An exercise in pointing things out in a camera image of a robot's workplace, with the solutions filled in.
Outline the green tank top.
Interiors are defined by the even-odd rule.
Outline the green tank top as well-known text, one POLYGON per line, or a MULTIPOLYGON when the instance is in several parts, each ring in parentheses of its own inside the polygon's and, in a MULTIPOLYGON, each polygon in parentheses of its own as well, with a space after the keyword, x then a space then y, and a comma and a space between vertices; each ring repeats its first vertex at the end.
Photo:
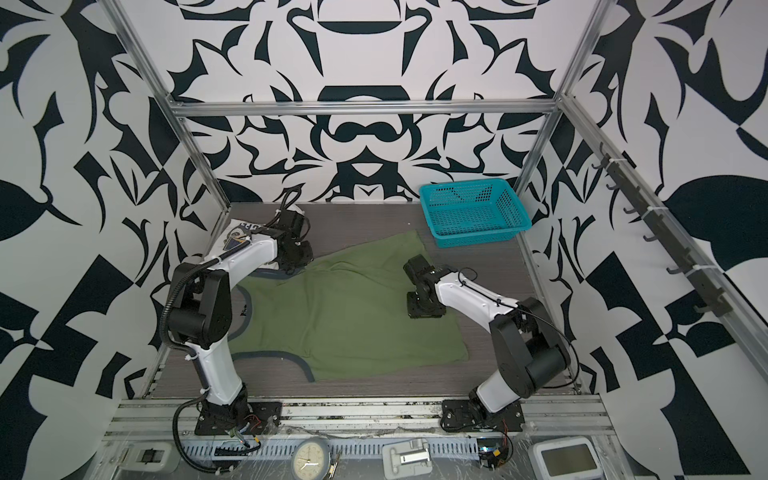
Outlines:
POLYGON ((408 231, 317 258, 289 279, 246 277, 237 288, 248 318, 229 336, 233 360, 284 357, 311 382, 467 361, 455 314, 408 315, 414 286, 403 267, 426 253, 408 231))

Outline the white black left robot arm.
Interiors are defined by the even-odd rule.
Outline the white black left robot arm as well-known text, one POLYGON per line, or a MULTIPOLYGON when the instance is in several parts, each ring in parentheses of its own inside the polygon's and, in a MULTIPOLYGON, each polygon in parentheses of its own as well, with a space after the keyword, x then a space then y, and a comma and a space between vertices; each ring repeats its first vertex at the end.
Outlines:
POLYGON ((232 220, 199 263, 173 273, 159 321, 164 344, 193 362, 202 386, 202 412, 219 428, 242 429, 250 415, 247 389, 236 373, 227 336, 231 292, 248 276, 289 279, 312 260, 304 211, 281 207, 264 224, 232 220))

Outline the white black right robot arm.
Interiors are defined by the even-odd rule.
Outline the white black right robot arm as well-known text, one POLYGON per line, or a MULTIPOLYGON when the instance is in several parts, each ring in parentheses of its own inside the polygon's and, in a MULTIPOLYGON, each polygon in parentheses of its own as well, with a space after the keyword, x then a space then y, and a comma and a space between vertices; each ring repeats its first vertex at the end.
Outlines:
POLYGON ((403 270, 414 286, 407 294, 410 317, 438 318, 452 309, 490 334, 496 370, 470 394, 478 415, 498 414, 531 397, 573 364, 570 342, 538 299, 504 297, 422 255, 409 259, 403 270))

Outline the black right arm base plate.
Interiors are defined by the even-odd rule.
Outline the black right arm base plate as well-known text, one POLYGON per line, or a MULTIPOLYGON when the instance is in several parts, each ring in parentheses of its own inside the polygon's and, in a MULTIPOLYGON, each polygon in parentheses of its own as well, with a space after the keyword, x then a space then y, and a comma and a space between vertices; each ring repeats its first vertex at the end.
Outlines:
POLYGON ((448 433, 497 431, 522 432, 526 420, 519 402, 489 413, 476 400, 444 400, 439 426, 448 433))

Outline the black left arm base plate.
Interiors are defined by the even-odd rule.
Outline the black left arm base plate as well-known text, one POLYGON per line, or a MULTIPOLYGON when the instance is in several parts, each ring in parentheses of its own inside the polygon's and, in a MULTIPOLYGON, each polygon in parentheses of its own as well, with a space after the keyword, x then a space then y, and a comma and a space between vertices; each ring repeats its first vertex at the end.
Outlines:
POLYGON ((194 433, 224 435, 237 429, 243 435, 259 435, 280 425, 283 404, 278 401, 239 402, 230 406, 201 404, 194 433))

